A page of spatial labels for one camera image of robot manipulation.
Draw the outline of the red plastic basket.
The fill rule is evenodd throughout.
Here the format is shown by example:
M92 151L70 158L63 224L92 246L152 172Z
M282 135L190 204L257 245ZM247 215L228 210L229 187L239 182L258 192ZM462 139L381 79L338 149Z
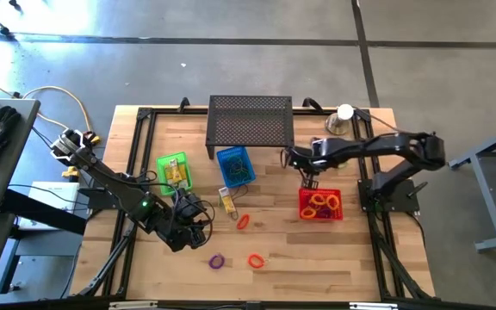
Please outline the red plastic basket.
M329 209L326 205L323 206L314 206L309 203L309 200L313 194L322 194L325 198L329 195L337 195L341 201L341 207L338 210L334 210L333 216L331 218L319 218L316 214L316 216L312 219L301 219L302 220L342 220L344 218L343 216L343 209L342 209L342 199L341 199L341 193L339 189L305 189L305 188L299 188L298 195L298 204L299 204L299 216L300 212L303 208L314 208L318 211L319 208L325 208Z

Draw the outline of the blue plastic basket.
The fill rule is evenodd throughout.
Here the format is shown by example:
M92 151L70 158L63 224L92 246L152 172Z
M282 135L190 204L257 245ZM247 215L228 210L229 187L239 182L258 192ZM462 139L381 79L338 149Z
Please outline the blue plastic basket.
M239 187L243 184L251 183L256 179L256 174L253 170L253 167L251 165L251 161L248 155L248 152L246 151L246 148L244 146L234 146L227 148L225 150L218 151L216 153L218 163L220 166L220 171L221 175L223 177L224 183L228 188L236 188ZM229 177L227 176L227 171L226 171L226 160L231 157L231 156L240 156L245 164L245 167L247 170L250 172L250 179L246 180L242 183L232 183Z

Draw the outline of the green plastic basket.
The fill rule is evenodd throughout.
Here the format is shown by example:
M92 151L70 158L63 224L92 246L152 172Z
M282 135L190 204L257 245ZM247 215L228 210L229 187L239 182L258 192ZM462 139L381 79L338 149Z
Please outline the green plastic basket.
M157 159L156 165L157 165L158 180L162 183L162 186L160 187L161 194L166 195L166 196L172 195L174 193L174 190L171 188L171 186L173 186L175 188L180 188L178 185L168 184L166 181L166 177L165 177L164 167L173 158L177 158L180 161L184 162L185 167L186 167L186 171L187 171L187 174L189 177L189 186L187 188L181 188L181 189L191 190L193 187L191 175L189 172L188 159L187 159L186 153L185 152L178 152L178 153L174 153L171 155L163 156L163 157L160 157Z

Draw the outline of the white box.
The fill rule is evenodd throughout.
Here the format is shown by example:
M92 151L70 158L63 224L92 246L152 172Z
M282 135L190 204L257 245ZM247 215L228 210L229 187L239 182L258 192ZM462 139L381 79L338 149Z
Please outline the white box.
M22 186L22 188L28 190L29 198L43 202L52 208L60 209L70 214L75 210L79 183L36 181L28 186ZM22 217L17 219L17 224L24 231L56 230L56 227Z

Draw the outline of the black desk beam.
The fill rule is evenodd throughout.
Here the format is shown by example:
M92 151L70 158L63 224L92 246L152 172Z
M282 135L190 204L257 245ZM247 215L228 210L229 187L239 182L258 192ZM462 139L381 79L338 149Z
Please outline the black desk beam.
M15 214L70 233L84 234L86 219L57 209L24 194L7 189L0 203L0 212Z

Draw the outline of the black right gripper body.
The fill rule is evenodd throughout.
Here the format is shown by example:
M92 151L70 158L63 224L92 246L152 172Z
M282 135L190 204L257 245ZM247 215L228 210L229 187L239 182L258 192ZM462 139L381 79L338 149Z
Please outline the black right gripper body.
M334 141L334 138L313 138L310 148L288 146L284 149L285 163L283 165L288 165L306 173L320 173L334 168L335 162L325 155L329 143Z

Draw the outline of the black perforated metal shelf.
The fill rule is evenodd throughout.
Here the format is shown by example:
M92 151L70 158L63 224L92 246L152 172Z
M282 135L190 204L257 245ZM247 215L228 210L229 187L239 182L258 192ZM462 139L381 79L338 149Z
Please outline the black perforated metal shelf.
M293 105L290 96L211 95L205 146L214 158L217 146L292 146Z

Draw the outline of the silver metal bracket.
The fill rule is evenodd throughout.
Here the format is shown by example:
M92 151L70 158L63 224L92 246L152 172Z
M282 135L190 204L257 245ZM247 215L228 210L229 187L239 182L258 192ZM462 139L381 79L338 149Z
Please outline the silver metal bracket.
M381 302L350 302L350 310L399 310L395 303Z
M156 301L116 301L108 305L108 310L155 310L157 308Z

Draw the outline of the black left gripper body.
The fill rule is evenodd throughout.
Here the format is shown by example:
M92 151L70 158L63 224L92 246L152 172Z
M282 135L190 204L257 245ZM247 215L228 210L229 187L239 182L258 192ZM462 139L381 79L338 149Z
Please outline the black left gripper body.
M163 229L164 242L173 252L185 246L196 249L207 242L204 228L209 225L209 214L200 199L189 192L172 196L173 205L167 227Z

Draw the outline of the white bulb on metal base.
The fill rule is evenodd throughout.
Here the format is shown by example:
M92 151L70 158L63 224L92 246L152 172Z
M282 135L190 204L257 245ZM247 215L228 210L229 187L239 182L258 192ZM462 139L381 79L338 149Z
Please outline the white bulb on metal base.
M336 112L329 115L325 121L326 131L337 136L346 134L353 115L354 108L351 105L345 103L337 106Z

